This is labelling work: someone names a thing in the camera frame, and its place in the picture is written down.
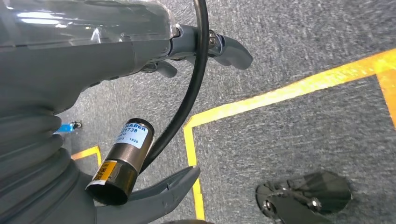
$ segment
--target yellow label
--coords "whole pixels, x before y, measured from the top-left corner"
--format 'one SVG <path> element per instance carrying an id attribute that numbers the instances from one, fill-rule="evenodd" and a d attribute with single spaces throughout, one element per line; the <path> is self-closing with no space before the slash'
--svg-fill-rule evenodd
<path id="1" fill-rule="evenodd" d="M 107 181 L 117 161 L 105 161 L 96 172 L 93 181 Z"/>

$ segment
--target yellow floor marking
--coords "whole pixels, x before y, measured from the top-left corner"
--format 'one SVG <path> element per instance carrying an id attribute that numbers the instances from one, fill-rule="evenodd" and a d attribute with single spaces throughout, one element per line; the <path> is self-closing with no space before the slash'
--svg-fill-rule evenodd
<path id="1" fill-rule="evenodd" d="M 187 162 L 189 166 L 197 165 L 197 156 L 195 155 L 194 137 L 192 135 L 192 128 L 184 127 L 184 140 L 187 146 Z M 199 179 L 192 186 L 192 193 L 194 195 L 195 215 L 199 220 L 205 220 L 204 200 L 201 194 L 201 186 Z"/>
<path id="2" fill-rule="evenodd" d="M 380 65 L 375 69 L 375 72 L 393 125 L 396 128 L 396 64 L 380 61 Z"/>
<path id="3" fill-rule="evenodd" d="M 99 146 L 95 146 L 89 149 L 86 149 L 84 151 L 81 151 L 79 153 L 71 155 L 71 159 L 73 160 L 79 160 L 84 157 L 90 156 L 96 154 L 96 158 L 98 160 L 98 167 L 100 167 L 100 164 L 102 163 L 102 156 L 100 155 L 100 149 Z"/>
<path id="4" fill-rule="evenodd" d="M 191 116 L 184 126 L 184 139 L 189 166 L 197 165 L 194 146 L 193 127 L 203 125 L 225 117 L 250 111 L 259 107 L 292 99 L 314 91 L 344 84 L 357 79 L 379 74 L 384 98 L 396 127 L 396 49 L 382 52 L 361 60 L 330 69 L 304 78 L 283 88 L 264 93 L 249 99 L 221 105 L 208 111 Z M 199 179 L 192 187 L 197 219 L 205 219 L 205 210 Z"/>

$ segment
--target metal cylinder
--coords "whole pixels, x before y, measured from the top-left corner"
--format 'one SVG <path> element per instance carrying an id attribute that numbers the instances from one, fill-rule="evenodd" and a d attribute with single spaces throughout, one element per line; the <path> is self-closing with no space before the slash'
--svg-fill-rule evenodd
<path id="1" fill-rule="evenodd" d="M 88 193 L 103 204 L 125 204 L 136 183 L 153 137 L 154 128 L 149 122 L 138 118 L 130 119 L 87 185 Z"/>

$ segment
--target transparent cover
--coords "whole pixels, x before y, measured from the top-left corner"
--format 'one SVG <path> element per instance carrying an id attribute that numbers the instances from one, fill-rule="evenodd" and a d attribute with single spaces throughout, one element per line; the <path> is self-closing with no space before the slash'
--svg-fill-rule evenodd
<path id="1" fill-rule="evenodd" d="M 168 40 L 176 31 L 157 0 L 0 0 L 0 18 L 0 50 Z"/>

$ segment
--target black cable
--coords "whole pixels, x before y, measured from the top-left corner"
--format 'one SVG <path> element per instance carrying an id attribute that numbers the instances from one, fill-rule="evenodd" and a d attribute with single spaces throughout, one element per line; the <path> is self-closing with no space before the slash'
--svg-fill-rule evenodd
<path id="1" fill-rule="evenodd" d="M 157 156 L 165 149 L 172 138 L 176 135 L 177 131 L 188 117 L 192 106 L 194 105 L 195 99 L 197 98 L 199 89 L 201 88 L 202 79 L 204 78 L 205 74 L 206 61 L 208 60 L 209 18 L 205 0 L 194 0 L 194 6 L 197 16 L 197 27 L 200 35 L 198 37 L 197 54 L 191 81 L 175 116 L 147 154 L 146 159 L 144 160 L 144 163 L 140 169 L 140 173 L 142 173 L 157 158 Z"/>

